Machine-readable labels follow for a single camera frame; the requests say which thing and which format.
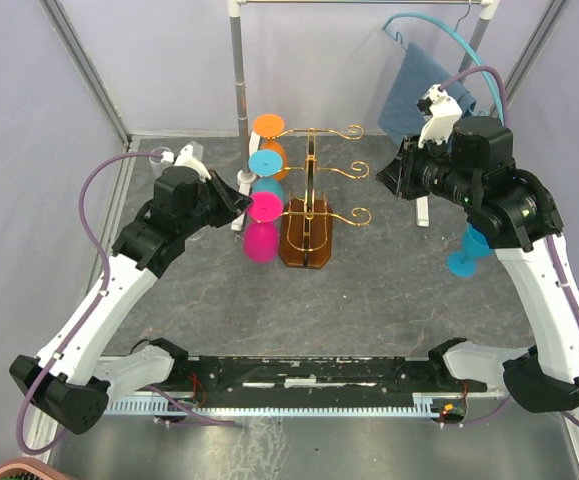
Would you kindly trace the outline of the pink wine glass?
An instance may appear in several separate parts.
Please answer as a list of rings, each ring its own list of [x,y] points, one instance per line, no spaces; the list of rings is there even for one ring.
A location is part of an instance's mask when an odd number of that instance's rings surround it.
[[[264,191],[253,193],[251,200],[247,210],[250,224],[244,233],[244,252],[253,262],[270,262],[279,248],[280,233],[275,221],[283,213],[283,204],[277,195]]]

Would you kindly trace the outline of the blue wine glass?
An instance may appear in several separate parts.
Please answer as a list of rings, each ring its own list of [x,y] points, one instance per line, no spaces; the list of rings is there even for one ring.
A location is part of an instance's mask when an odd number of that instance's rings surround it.
[[[470,278],[476,272],[478,261],[490,256],[493,252],[486,237],[472,225],[468,225],[462,236],[461,249],[447,257],[446,265],[453,275]]]
[[[284,201],[284,191],[274,176],[283,169],[283,158],[275,151],[263,149],[253,153],[248,161],[250,170],[258,177],[253,193],[271,193]]]

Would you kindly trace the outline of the orange wine glass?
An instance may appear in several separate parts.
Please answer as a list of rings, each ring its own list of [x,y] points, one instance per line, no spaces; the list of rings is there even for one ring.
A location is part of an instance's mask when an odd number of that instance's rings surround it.
[[[282,159],[282,168],[279,172],[273,175],[275,180],[282,180],[286,177],[287,171],[284,168],[287,166],[287,154],[282,145],[278,142],[280,134],[284,131],[285,122],[277,114],[262,114],[258,116],[253,122],[253,132],[258,134],[261,138],[262,150],[274,151],[280,155]]]

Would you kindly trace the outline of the clear wine glass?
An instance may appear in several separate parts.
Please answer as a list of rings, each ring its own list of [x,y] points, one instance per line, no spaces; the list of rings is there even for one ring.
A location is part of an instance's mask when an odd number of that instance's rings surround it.
[[[198,231],[196,231],[195,233],[193,233],[192,235],[190,235],[187,240],[190,242],[195,242],[195,241],[199,241],[200,239],[203,238],[205,234],[205,228],[202,228]]]
[[[174,153],[168,147],[156,147],[151,151],[151,154],[153,155],[152,161],[156,163],[162,162],[172,163],[174,160]]]

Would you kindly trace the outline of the clear wine glass front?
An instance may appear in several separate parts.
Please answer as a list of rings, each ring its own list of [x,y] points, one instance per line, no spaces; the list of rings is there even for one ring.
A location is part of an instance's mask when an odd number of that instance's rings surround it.
[[[152,161],[156,163],[162,162],[172,163],[174,160],[174,153],[168,147],[156,147],[151,151],[151,154],[153,155]]]

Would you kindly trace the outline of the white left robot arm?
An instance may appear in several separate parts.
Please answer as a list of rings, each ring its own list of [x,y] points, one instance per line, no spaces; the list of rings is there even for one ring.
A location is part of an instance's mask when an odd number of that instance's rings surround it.
[[[69,432],[90,430],[106,407],[148,385],[168,390],[189,379],[188,353],[163,338],[117,361],[100,357],[137,301],[206,226],[230,224],[252,199],[209,170],[167,168],[153,196],[128,223],[104,262],[101,279],[61,331],[36,356],[18,356],[10,374],[35,407]]]

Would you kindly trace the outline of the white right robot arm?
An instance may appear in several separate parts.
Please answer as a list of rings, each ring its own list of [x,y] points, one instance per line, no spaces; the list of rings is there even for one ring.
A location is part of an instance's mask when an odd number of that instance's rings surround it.
[[[444,343],[426,367],[431,386],[475,380],[507,390],[532,413],[577,409],[579,291],[563,221],[548,189],[517,167],[512,131],[481,116],[458,120],[440,143],[406,135],[378,179],[405,200],[435,195],[461,207],[510,276],[533,332],[527,349]]]

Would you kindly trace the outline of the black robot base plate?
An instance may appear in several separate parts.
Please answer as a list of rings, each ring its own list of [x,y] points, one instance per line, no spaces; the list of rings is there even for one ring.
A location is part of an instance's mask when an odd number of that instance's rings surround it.
[[[405,357],[199,356],[157,385],[191,392],[204,407],[377,406],[406,395],[483,393],[484,383],[451,377],[437,361]]]

